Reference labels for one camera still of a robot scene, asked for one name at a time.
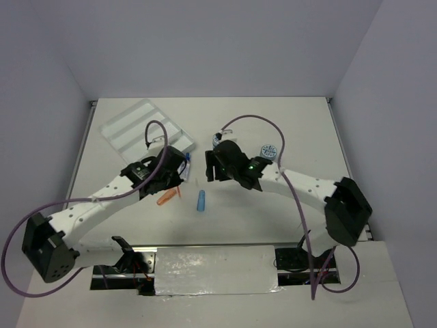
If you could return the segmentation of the clear spray bottle blue cap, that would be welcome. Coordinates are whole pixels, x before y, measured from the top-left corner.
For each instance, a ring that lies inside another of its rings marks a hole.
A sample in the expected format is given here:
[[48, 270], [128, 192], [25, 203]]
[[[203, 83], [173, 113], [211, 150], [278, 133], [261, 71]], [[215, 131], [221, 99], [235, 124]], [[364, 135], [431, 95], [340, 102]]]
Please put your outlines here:
[[189, 171], [191, 167], [191, 154], [189, 152], [185, 155], [185, 162], [182, 168], [182, 171], [180, 173], [180, 178], [184, 181], [188, 180]]

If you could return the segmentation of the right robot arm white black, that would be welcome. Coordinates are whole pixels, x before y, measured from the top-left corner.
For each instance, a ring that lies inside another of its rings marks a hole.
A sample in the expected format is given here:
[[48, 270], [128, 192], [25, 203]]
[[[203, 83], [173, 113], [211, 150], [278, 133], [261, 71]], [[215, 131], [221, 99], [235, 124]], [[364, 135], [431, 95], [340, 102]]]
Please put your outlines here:
[[297, 260], [314, 266], [321, 255], [336, 246], [353, 247], [367, 225], [373, 209], [356, 182], [323, 180], [279, 167], [260, 156], [253, 158], [231, 140], [206, 151], [207, 181], [235, 180], [248, 190], [275, 193], [298, 200], [324, 215], [324, 222], [307, 228]]

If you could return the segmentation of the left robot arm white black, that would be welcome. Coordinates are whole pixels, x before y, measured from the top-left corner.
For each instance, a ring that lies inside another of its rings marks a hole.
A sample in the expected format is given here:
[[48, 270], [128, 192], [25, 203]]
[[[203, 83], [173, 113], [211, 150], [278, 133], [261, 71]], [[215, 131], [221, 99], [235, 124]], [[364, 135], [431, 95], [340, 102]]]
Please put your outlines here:
[[101, 246], [93, 247], [81, 239], [97, 225], [136, 204], [143, 198], [179, 186], [179, 168], [185, 155], [167, 146], [157, 156], [149, 156], [125, 167], [88, 202], [44, 217], [41, 213], [27, 220], [22, 251], [46, 283], [63, 278], [74, 267], [103, 265], [124, 273], [135, 267], [147, 270], [147, 260], [121, 236], [111, 236]]

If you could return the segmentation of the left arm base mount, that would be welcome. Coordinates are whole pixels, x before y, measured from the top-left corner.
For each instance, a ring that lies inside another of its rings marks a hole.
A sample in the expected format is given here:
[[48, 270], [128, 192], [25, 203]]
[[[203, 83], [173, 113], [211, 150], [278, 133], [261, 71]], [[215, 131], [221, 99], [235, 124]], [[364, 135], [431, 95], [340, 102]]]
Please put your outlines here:
[[90, 290], [131, 290], [141, 296], [156, 294], [157, 248], [122, 246], [122, 257], [113, 265], [93, 267]]

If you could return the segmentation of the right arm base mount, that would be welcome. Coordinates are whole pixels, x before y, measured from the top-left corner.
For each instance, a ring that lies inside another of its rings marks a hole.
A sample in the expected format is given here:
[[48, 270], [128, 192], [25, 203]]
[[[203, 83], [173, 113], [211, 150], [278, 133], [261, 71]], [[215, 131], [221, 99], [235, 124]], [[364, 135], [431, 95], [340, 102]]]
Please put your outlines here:
[[[277, 278], [279, 286], [300, 286], [310, 284], [309, 260], [307, 252], [302, 248], [305, 237], [293, 247], [275, 248], [275, 259], [273, 266], [277, 269]], [[335, 257], [330, 259], [326, 268], [322, 266], [327, 259], [330, 250], [325, 251], [321, 256], [314, 258], [314, 277], [324, 278], [327, 284], [339, 284], [340, 279], [337, 272], [337, 263]]]

